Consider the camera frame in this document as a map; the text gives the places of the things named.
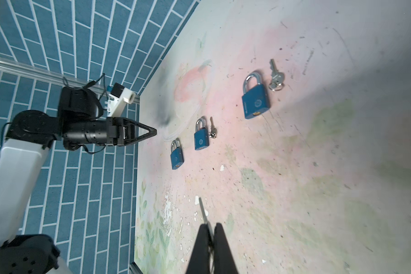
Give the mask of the blue padlock with key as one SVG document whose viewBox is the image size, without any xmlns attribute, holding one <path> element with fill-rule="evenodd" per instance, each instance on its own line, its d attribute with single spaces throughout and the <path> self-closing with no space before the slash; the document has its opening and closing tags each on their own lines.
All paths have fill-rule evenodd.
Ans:
<svg viewBox="0 0 411 274">
<path fill-rule="evenodd" d="M 251 78 L 256 79 L 256 85 L 249 89 L 248 83 Z M 268 92 L 259 73 L 253 72 L 245 78 L 242 102 L 245 119 L 252 119 L 270 109 Z"/>
</svg>

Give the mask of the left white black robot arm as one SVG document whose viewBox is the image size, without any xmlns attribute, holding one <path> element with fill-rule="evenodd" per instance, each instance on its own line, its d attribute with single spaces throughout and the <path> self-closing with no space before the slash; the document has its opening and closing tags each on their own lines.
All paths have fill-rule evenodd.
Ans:
<svg viewBox="0 0 411 274">
<path fill-rule="evenodd" d="M 17 232 L 55 141 L 75 151 L 88 145 L 123 147 L 156 136 L 150 126 L 121 116 L 103 118 L 103 113 L 88 87 L 64 87 L 57 116 L 27 110 L 10 123 L 0 150 L 0 274 L 70 272 L 50 236 Z"/>
</svg>

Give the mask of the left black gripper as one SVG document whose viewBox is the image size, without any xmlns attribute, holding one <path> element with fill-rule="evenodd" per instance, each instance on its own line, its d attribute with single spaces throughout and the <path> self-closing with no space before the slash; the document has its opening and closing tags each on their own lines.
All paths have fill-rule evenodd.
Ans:
<svg viewBox="0 0 411 274">
<path fill-rule="evenodd" d="M 69 151 L 87 145 L 132 146 L 157 135 L 157 129 L 129 118 L 101 120 L 104 109 L 96 94 L 88 88 L 64 87 L 58 105 L 57 118 L 63 146 Z M 127 127 L 148 131 L 125 135 Z"/>
</svg>

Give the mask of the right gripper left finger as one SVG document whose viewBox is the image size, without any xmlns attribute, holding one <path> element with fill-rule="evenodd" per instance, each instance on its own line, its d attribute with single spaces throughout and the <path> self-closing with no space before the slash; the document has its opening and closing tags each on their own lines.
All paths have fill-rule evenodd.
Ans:
<svg viewBox="0 0 411 274">
<path fill-rule="evenodd" d="M 210 274 L 210 233 L 208 226 L 199 227 L 186 274 Z"/>
</svg>

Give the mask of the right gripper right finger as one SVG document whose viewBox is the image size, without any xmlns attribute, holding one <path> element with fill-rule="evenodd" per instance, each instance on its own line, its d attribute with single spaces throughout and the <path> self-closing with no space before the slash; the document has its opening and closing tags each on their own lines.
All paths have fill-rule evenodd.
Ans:
<svg viewBox="0 0 411 274">
<path fill-rule="evenodd" d="M 213 251 L 214 274 L 239 273 L 221 223 L 217 223 L 215 226 Z"/>
</svg>

